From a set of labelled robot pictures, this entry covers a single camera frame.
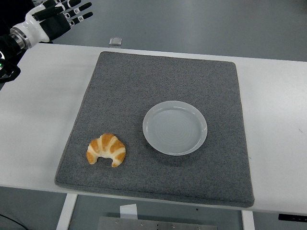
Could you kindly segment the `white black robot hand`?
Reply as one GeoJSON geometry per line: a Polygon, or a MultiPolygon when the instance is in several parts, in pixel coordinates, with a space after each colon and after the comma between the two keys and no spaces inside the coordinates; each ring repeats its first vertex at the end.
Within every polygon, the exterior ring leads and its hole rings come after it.
{"type": "Polygon", "coordinates": [[[82,14],[91,6],[91,2],[81,5],[80,0],[47,0],[30,10],[24,22],[13,26],[10,37],[21,49],[51,42],[91,17],[92,12],[82,14]]]}

